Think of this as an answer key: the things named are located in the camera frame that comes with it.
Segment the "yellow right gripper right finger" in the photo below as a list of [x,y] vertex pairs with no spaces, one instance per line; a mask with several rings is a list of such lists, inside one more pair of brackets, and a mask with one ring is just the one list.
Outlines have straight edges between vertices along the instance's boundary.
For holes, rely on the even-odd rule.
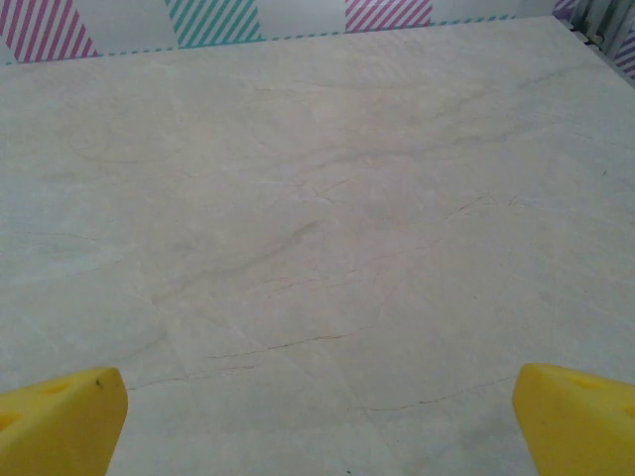
[[634,386],[550,364],[526,364],[513,393],[540,475],[632,475]]

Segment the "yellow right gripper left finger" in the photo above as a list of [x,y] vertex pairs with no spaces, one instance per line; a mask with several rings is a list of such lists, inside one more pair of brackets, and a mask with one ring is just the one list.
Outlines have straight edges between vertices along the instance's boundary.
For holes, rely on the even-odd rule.
[[94,368],[1,395],[3,475],[104,475],[128,410],[122,376]]

